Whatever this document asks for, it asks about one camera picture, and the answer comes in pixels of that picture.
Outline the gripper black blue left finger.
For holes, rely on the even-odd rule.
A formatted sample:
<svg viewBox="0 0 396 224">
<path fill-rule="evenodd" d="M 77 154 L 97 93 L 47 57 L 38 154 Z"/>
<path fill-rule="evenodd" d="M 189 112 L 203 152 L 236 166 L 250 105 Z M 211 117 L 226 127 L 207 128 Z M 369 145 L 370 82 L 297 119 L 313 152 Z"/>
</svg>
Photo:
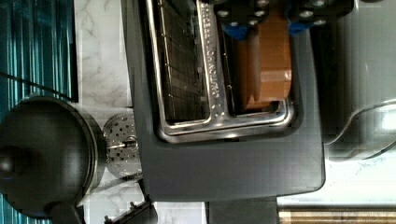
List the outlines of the gripper black blue left finger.
<svg viewBox="0 0 396 224">
<path fill-rule="evenodd" d="M 213 7 L 222 31 L 242 41 L 251 28 L 267 18 L 270 0 L 208 0 L 208 4 Z"/>
</svg>

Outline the gripper black blue right finger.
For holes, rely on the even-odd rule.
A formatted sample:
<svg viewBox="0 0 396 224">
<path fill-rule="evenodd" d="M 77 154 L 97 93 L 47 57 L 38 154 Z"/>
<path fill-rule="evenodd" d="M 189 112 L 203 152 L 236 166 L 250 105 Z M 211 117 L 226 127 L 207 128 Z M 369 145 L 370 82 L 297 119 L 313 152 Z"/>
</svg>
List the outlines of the gripper black blue right finger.
<svg viewBox="0 0 396 224">
<path fill-rule="evenodd" d="M 354 0 L 288 0 L 285 13 L 289 34 L 334 22 L 353 8 Z"/>
</svg>

